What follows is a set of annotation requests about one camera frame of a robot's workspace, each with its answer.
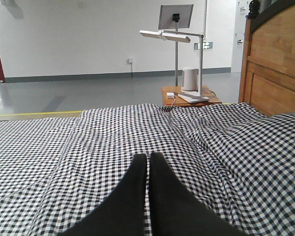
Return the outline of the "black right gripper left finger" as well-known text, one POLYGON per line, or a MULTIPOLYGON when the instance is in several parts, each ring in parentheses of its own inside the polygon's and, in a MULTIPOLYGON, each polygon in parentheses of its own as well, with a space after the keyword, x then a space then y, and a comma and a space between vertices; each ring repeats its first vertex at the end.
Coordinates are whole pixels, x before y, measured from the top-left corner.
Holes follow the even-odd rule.
POLYGON ((59 236, 143 236, 147 157, 135 154, 122 180, 109 196, 59 236))

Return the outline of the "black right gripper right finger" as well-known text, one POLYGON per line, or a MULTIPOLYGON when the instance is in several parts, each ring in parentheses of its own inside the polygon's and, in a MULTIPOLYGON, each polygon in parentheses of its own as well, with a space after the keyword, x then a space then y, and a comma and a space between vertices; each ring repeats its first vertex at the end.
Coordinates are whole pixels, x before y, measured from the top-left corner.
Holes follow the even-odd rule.
POLYGON ((150 155, 149 208, 154 236, 239 236, 178 180, 163 154, 150 155))

